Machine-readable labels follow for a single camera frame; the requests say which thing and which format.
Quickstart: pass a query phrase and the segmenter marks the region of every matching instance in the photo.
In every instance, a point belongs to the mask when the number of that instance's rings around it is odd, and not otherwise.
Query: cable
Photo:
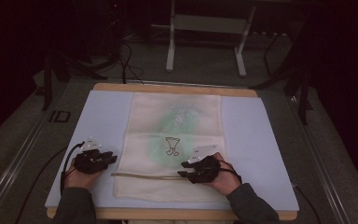
[[[62,193],[63,191],[63,184],[66,178],[66,166],[68,165],[68,161],[69,158],[71,158],[72,153],[75,151],[75,149],[77,149],[78,147],[82,147],[84,144],[84,142],[79,143],[77,145],[75,145],[74,147],[72,147],[72,149],[69,151],[68,155],[66,156],[66,160],[65,160],[65,165],[62,167],[62,171],[61,171],[61,184],[60,184],[60,193]]]
[[[22,213],[24,211],[24,208],[25,208],[25,205],[27,204],[28,202],[28,199],[29,197],[31,196],[31,193],[32,191],[34,190],[34,186],[36,185],[36,181],[39,179],[39,176],[42,175],[43,171],[45,171],[46,167],[51,163],[52,160],[54,160],[58,155],[60,155],[62,152],[64,152],[65,150],[67,149],[67,147],[64,147],[63,149],[61,149],[60,151],[58,151],[56,154],[54,154],[46,163],[45,165],[42,167],[42,169],[39,171],[39,173],[37,174],[36,176],[36,179],[34,180],[34,183],[32,184],[30,190],[28,191],[27,193],[27,196],[25,197],[25,200],[24,202],[22,203],[21,205],[21,209],[20,209],[20,212],[19,214],[17,215],[17,218],[16,218],[16,224],[19,223],[20,219],[21,219],[21,216],[22,216]]]
[[[295,186],[295,189],[298,190],[298,192],[303,196],[303,198],[307,201],[307,203],[310,205],[310,208],[312,209],[313,213],[316,216],[316,219],[318,220],[319,224],[322,224],[321,218],[318,215],[318,212],[316,211],[315,207],[313,206],[313,204],[310,202],[310,200],[307,198],[307,196],[305,196],[304,192],[295,184],[293,183],[292,180],[290,180],[290,182]]]

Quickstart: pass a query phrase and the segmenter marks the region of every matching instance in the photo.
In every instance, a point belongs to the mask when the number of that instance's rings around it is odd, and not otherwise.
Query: table leg
[[[236,48],[234,48],[235,59],[237,61],[238,72],[240,74],[240,77],[246,76],[245,65],[243,63],[243,58],[242,58],[242,50],[245,45],[246,37],[249,34],[249,30],[251,28],[252,19],[254,17],[254,14],[255,14],[255,7],[252,7],[251,12],[248,17],[248,20],[246,21],[246,23],[243,27],[243,32],[241,35],[241,42]]]
[[[173,71],[173,60],[175,57],[175,1],[171,1],[171,26],[170,26],[170,46],[168,48],[167,66],[165,70],[167,72]]]

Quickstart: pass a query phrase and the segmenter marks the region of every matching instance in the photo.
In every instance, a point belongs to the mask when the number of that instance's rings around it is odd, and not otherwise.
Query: metal stand
[[[237,61],[238,72],[241,77],[246,76],[245,65],[243,63],[242,51],[245,45],[246,37],[249,34],[251,23],[255,14],[255,7],[251,8],[247,20],[202,17],[175,14],[175,0],[171,1],[171,26],[170,26],[170,45],[168,48],[168,57],[166,71],[173,71],[173,61],[175,55],[175,29],[193,30],[205,32],[219,32],[228,34],[241,35],[240,44],[234,48],[235,58]]]

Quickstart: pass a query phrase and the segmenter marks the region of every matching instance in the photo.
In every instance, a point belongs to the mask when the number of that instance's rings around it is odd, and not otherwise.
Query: white fabric
[[[118,173],[177,175],[194,147],[218,145],[226,157],[220,96],[135,93]],[[115,196],[156,202],[224,202],[188,180],[115,176]]]

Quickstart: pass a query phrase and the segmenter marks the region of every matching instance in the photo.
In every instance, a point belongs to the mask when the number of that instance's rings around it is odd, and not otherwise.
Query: gray sleeve
[[[92,196],[87,189],[68,188],[62,191],[54,224],[96,223],[95,207]]]
[[[228,194],[234,214],[244,223],[279,223],[278,213],[259,198],[250,184],[243,184]]]

